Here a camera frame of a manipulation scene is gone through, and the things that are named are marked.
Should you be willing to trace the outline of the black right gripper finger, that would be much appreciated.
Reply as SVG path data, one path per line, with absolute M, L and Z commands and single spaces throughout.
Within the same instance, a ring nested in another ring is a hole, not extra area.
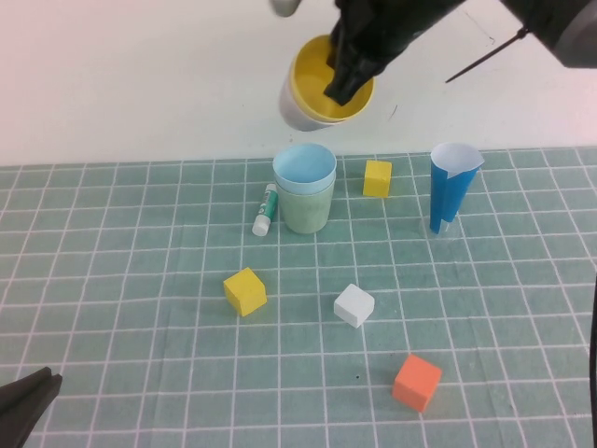
M 329 36 L 330 51 L 326 63 L 330 68 L 342 68 L 347 66 L 346 54 L 346 31 L 341 22 L 337 22 Z
M 326 63 L 332 69 L 332 79 L 324 94 L 338 105 L 346 105 L 374 77 L 374 64 L 371 61 L 333 61 L 328 58 Z

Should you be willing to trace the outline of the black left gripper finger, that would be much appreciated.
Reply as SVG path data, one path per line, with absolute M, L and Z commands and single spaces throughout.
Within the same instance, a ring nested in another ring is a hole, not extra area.
M 1 447 L 22 447 L 50 403 L 60 393 L 62 377 L 51 373 L 32 394 L 1 412 Z
M 0 387 L 1 412 L 8 411 L 22 399 L 32 394 L 43 382 L 51 377 L 51 369 L 45 367 L 19 380 Z

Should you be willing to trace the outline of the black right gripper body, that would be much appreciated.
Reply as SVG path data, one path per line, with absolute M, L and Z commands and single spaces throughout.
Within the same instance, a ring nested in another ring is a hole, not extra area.
M 452 13 L 460 1 L 337 1 L 346 61 L 372 61 L 379 74 L 408 45 Z

